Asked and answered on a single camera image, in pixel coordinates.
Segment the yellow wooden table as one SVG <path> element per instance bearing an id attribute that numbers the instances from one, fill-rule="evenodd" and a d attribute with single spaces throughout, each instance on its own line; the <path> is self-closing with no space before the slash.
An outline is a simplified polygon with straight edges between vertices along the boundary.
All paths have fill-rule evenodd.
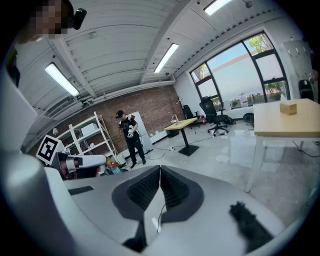
<path id="1" fill-rule="evenodd" d="M 172 124 L 164 129 L 165 131 L 179 130 L 181 132 L 185 147 L 183 147 L 178 152 L 180 154 L 183 154 L 188 157 L 191 156 L 195 151 L 197 151 L 199 149 L 199 147 L 196 145 L 189 144 L 184 128 L 187 127 L 188 125 L 194 123 L 196 120 L 197 120 L 197 118 L 194 117 L 194 118 L 190 118 L 190 119 L 186 119 L 186 120 L 182 120 L 182 121 L 177 121 L 175 124 Z"/>

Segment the long ceiling light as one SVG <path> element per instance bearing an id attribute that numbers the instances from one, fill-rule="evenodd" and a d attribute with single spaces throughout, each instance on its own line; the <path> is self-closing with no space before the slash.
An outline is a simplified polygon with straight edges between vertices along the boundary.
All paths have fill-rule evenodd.
<path id="1" fill-rule="evenodd" d="M 176 43 L 172 43 L 170 47 L 167 49 L 163 57 L 161 58 L 160 62 L 156 66 L 154 73 L 158 74 L 162 68 L 165 66 L 165 64 L 168 62 L 168 60 L 171 58 L 171 56 L 175 53 L 175 51 L 179 48 L 179 45 Z"/>
<path id="2" fill-rule="evenodd" d="M 80 92 L 68 81 L 68 79 L 63 75 L 54 62 L 50 63 L 44 70 L 73 97 L 76 97 L 80 94 Z"/>
<path id="3" fill-rule="evenodd" d="M 219 9 L 227 5 L 232 0 L 213 0 L 210 4 L 208 4 L 203 10 L 209 16 L 217 12 Z"/>

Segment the wooden tissue box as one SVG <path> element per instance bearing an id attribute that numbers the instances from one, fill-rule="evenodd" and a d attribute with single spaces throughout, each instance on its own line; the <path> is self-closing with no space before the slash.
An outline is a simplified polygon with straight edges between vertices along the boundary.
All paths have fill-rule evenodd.
<path id="1" fill-rule="evenodd" d="M 281 94 L 279 103 L 280 112 L 288 116 L 297 114 L 297 104 L 295 102 L 288 101 L 287 98 Z"/>

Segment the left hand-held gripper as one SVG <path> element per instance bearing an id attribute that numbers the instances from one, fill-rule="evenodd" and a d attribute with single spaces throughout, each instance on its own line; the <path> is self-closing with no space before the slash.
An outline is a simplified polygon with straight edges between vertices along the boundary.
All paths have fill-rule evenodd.
<path id="1" fill-rule="evenodd" d="M 36 157 L 47 167 L 58 170 L 62 179 L 76 179 L 77 168 L 74 164 L 75 155 L 71 155 L 65 148 L 61 140 L 45 135 Z M 80 155 L 79 168 L 95 168 L 96 171 L 104 172 L 106 170 L 107 157 L 105 155 Z"/>

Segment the white box appliance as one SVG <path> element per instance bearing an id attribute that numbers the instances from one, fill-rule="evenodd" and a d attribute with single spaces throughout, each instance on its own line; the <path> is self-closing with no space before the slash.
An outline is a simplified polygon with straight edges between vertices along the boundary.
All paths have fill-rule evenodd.
<path id="1" fill-rule="evenodd" d="M 98 130 L 98 126 L 97 124 L 94 122 L 94 123 L 90 123 L 84 127 L 81 128 L 81 132 L 82 132 L 82 135 L 83 136 L 87 136 L 93 132 L 95 132 L 96 130 Z"/>

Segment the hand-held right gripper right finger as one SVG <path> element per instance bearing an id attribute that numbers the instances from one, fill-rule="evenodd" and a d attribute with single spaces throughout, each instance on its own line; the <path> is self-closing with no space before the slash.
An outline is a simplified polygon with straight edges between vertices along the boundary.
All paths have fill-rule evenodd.
<path id="1" fill-rule="evenodd" d="M 165 223 L 146 248 L 148 256 L 243 256 L 246 241 L 229 213 L 243 202 L 275 237 L 284 229 L 282 221 L 267 207 L 236 186 L 213 177 L 173 167 L 173 171 L 198 183 L 203 190 L 201 207 L 188 220 Z"/>

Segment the wooden coat rack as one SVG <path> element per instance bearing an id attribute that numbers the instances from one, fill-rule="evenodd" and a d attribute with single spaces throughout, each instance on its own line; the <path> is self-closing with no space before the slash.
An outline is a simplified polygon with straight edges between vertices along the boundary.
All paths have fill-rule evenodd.
<path id="1" fill-rule="evenodd" d="M 180 96 L 178 96 L 177 102 L 175 103 L 175 114 L 180 121 L 185 119 L 183 113 L 182 98 Z"/>

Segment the black framed window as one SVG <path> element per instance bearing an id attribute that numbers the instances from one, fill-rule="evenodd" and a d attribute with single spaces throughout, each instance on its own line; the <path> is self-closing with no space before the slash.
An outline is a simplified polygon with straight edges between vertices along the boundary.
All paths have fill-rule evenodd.
<path id="1" fill-rule="evenodd" d="M 190 72 L 200 98 L 209 97 L 217 110 L 230 101 L 241 108 L 240 94 L 248 106 L 291 98 L 287 76 L 274 44 L 264 33 L 241 40 Z"/>

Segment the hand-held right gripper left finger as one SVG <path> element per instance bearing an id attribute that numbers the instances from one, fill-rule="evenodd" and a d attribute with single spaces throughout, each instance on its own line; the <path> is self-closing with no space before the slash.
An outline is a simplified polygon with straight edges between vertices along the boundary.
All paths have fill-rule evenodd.
<path id="1" fill-rule="evenodd" d="M 122 245 L 150 245 L 160 227 L 160 167 L 65 181 L 82 213 Z"/>

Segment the teal and red vacuum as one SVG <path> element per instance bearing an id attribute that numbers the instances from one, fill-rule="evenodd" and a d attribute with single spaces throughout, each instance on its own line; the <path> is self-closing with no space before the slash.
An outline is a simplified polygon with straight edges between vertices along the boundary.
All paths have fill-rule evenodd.
<path id="1" fill-rule="evenodd" d="M 127 165 L 126 163 L 119 164 L 118 162 L 112 162 L 111 158 L 107 157 L 104 173 L 107 176 L 109 176 L 109 175 L 121 174 L 121 173 L 127 172 L 128 170 L 126 169 L 126 165 Z"/>

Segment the white cabinet with red sign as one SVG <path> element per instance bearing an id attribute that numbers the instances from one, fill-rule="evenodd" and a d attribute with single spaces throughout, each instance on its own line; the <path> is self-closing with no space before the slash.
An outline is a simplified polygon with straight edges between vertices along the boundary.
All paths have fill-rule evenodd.
<path id="1" fill-rule="evenodd" d="M 130 113 L 128 116 L 138 123 L 137 132 L 139 134 L 143 152 L 144 154 L 147 154 L 148 152 L 153 150 L 153 144 L 150 140 L 149 134 L 146 130 L 142 117 L 138 111 Z"/>

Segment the white metal shelf rack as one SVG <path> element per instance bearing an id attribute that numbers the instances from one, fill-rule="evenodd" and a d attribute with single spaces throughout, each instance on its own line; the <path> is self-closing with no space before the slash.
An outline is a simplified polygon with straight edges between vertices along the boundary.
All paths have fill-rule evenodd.
<path id="1" fill-rule="evenodd" d="M 83 136 L 81 128 L 96 123 L 98 130 Z M 118 151 L 112 141 L 102 115 L 93 113 L 89 118 L 78 124 L 69 124 L 68 129 L 57 137 L 65 148 L 75 155 L 105 155 L 117 161 Z"/>

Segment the black side chair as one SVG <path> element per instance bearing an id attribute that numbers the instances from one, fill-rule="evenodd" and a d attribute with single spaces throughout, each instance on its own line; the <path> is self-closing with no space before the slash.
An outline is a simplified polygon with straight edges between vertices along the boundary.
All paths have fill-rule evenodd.
<path id="1" fill-rule="evenodd" d="M 310 82 L 307 79 L 302 79 L 298 82 L 298 88 L 301 99 L 309 99 L 314 101 L 314 92 Z"/>

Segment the black mesh office chair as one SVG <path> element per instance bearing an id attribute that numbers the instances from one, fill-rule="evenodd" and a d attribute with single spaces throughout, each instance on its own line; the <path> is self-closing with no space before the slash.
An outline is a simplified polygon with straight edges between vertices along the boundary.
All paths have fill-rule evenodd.
<path id="1" fill-rule="evenodd" d="M 214 124 L 215 127 L 209 128 L 208 133 L 213 131 L 212 135 L 215 137 L 218 130 L 225 131 L 227 134 L 229 130 L 228 126 L 235 124 L 236 122 L 229 117 L 228 115 L 223 114 L 224 108 L 220 109 L 220 114 L 217 113 L 217 110 L 214 106 L 213 101 L 209 97 L 202 97 L 199 106 L 205 113 L 205 121 L 210 124 Z"/>

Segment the large light wooden table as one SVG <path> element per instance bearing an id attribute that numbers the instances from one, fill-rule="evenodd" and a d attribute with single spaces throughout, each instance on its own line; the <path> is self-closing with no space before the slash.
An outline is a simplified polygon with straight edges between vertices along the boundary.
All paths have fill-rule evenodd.
<path id="1" fill-rule="evenodd" d="M 256 137 L 254 159 L 244 191 L 248 193 L 256 175 L 261 170 L 264 142 L 295 141 L 301 149 L 305 141 L 320 141 L 320 104 L 307 98 L 290 100 L 286 106 L 296 106 L 296 113 L 281 112 L 280 101 L 255 105 L 254 135 Z"/>

